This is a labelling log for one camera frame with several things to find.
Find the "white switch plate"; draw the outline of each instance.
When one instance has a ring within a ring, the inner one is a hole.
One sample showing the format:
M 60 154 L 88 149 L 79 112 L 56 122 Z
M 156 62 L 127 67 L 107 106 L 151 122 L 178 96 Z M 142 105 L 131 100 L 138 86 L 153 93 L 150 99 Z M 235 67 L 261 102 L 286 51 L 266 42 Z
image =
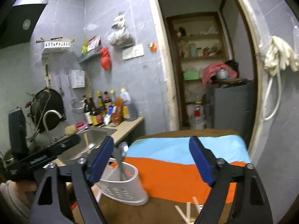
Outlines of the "white switch plate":
M 123 50 L 123 60 L 128 60 L 143 55 L 144 51 L 142 44 L 138 44 Z

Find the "countertop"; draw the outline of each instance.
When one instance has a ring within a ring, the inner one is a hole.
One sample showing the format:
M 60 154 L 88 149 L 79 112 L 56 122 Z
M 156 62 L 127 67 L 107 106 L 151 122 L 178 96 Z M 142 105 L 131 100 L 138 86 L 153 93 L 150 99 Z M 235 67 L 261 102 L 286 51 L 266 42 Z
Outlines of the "countertop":
M 135 129 L 142 121 L 144 117 L 138 117 L 134 121 L 123 121 L 119 126 L 104 126 L 103 128 L 116 129 L 117 131 L 111 135 L 114 140 L 114 144 L 120 143 L 133 129 Z M 58 166 L 63 166 L 64 164 L 57 158 L 53 161 Z

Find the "green box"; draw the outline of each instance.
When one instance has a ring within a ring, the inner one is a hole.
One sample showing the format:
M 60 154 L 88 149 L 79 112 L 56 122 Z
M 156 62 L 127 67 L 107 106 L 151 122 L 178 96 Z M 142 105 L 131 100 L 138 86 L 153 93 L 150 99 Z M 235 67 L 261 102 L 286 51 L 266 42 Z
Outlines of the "green box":
M 185 81 L 198 80 L 200 78 L 198 71 L 186 71 L 183 75 Z

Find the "black pan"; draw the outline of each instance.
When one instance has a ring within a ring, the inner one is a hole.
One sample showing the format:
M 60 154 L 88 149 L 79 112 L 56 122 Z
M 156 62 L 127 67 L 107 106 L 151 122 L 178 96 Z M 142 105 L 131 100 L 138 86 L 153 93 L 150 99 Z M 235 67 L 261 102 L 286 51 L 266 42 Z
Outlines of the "black pan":
M 39 129 L 39 133 L 45 131 L 44 124 L 42 123 L 42 117 L 49 110 L 56 110 L 62 115 L 61 119 L 59 119 L 56 114 L 47 115 L 46 123 L 49 130 L 52 130 L 59 124 L 60 121 L 66 120 L 63 100 L 61 98 L 61 95 L 57 91 L 53 89 L 44 88 L 35 95 L 34 99 L 31 102 L 30 108 L 30 117 L 33 123 L 35 124 L 35 127 Z

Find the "faucet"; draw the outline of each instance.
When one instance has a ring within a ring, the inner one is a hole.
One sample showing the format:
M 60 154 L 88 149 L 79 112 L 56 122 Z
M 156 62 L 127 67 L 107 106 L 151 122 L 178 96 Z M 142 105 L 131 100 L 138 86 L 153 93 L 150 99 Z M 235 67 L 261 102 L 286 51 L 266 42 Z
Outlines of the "faucet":
M 42 123 L 44 124 L 44 128 L 45 128 L 45 130 L 46 130 L 46 132 L 47 132 L 47 134 L 48 134 L 48 137 L 49 137 L 49 139 L 50 139 L 50 143 L 51 143 L 51 144 L 54 144 L 54 141 L 52 140 L 52 138 L 51 138 L 51 136 L 50 136 L 50 132 L 49 132 L 49 129 L 48 129 L 48 126 L 47 126 L 47 123 L 46 123 L 46 117 L 47 117 L 47 115 L 48 115 L 49 113 L 54 113 L 54 114 L 56 114 L 56 115 L 59 117 L 59 119 L 62 118 L 62 115 L 61 115 L 59 112 L 57 112 L 56 110 L 49 110 L 49 111 L 47 111 L 47 112 L 44 114 L 44 117 L 42 118 Z

